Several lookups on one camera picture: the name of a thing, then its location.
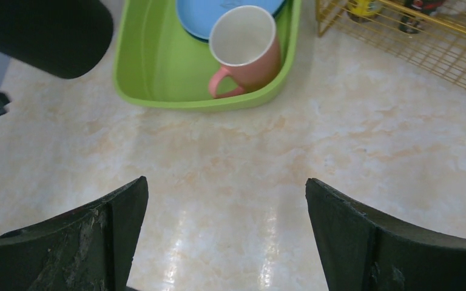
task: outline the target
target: mug rim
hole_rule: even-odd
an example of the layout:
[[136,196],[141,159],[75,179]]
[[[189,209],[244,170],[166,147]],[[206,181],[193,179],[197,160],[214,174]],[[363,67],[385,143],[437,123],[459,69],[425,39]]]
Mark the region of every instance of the mug rim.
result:
[[[268,45],[263,49],[263,51],[255,58],[253,59],[252,61],[249,61],[249,62],[244,62],[242,64],[230,64],[228,62],[224,62],[222,61],[218,56],[217,54],[215,54],[214,52],[214,48],[213,48],[213,45],[212,45],[212,38],[214,36],[214,33],[215,33],[215,29],[217,28],[217,24],[223,20],[225,17],[227,17],[227,15],[230,15],[231,13],[234,13],[236,12],[237,10],[241,10],[241,9],[246,9],[246,8],[249,8],[249,9],[256,9],[258,11],[261,11],[263,14],[265,14],[265,16],[268,17],[268,19],[271,20],[271,38],[270,38],[270,41],[268,42]],[[217,22],[215,22],[214,26],[212,27],[212,31],[210,32],[210,38],[209,38],[209,41],[208,41],[208,44],[210,46],[210,52],[212,53],[212,56],[214,56],[214,58],[221,64],[223,65],[226,65],[228,67],[243,67],[245,65],[249,65],[249,64],[252,64],[256,61],[258,61],[262,56],[264,56],[268,51],[269,49],[271,48],[272,46],[272,43],[274,42],[274,40],[276,39],[276,35],[277,35],[277,27],[276,27],[276,21],[274,20],[274,17],[272,16],[272,14],[270,14],[267,10],[261,8],[260,6],[256,6],[256,5],[242,5],[242,6],[238,6],[238,7],[235,7],[233,9],[231,9],[230,11],[224,13],[222,16],[219,17],[219,19],[217,20]]]

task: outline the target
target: beige marble surface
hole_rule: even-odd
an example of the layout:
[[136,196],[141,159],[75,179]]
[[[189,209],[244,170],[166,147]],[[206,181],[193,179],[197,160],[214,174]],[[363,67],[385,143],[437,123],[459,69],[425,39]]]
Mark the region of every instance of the beige marble surface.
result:
[[115,42],[73,81],[13,61],[2,86],[13,102],[0,117],[0,234],[145,175],[129,278],[145,291],[327,290],[309,177],[466,238],[466,92],[335,31],[315,38],[304,5],[287,86],[255,109],[127,104],[112,84]]

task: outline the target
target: mug handle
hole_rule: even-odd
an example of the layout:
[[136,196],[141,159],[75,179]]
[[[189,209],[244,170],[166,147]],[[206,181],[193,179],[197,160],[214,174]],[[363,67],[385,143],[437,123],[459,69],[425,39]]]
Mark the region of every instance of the mug handle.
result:
[[224,94],[217,94],[217,87],[219,83],[225,78],[231,76],[231,73],[224,67],[220,67],[220,69],[213,75],[210,79],[210,83],[208,83],[208,91],[214,97],[214,99],[225,98],[225,97],[233,97],[237,95],[242,95],[245,93],[245,89],[238,86],[237,88],[224,93]]

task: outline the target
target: cup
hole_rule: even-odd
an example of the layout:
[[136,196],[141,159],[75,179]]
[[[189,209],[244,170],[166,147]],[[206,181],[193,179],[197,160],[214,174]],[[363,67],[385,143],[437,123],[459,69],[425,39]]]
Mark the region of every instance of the cup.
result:
[[[281,69],[281,48],[276,22],[265,9],[244,5],[223,14],[212,28],[210,51],[221,64],[208,91],[214,98],[253,92],[269,84]],[[219,83],[232,78],[236,89],[217,94]]]

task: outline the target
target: gold wire rack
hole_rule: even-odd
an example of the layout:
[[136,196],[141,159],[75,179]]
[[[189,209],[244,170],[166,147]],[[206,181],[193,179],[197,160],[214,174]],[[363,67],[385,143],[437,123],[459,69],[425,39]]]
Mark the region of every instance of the gold wire rack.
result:
[[316,19],[466,89],[466,0],[316,0]]

